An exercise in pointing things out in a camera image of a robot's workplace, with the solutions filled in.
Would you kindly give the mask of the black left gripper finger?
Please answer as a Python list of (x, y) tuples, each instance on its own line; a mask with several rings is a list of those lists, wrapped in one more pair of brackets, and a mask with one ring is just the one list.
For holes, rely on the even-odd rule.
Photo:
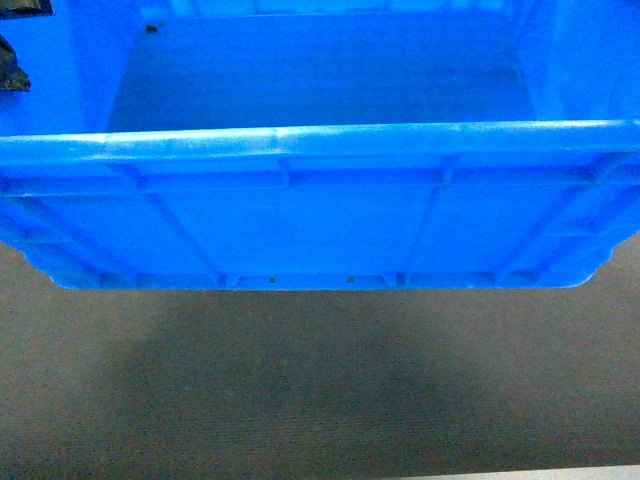
[(14, 48), (4, 37), (1, 37), (1, 89), (21, 92), (31, 90), (28, 74), (19, 66)]

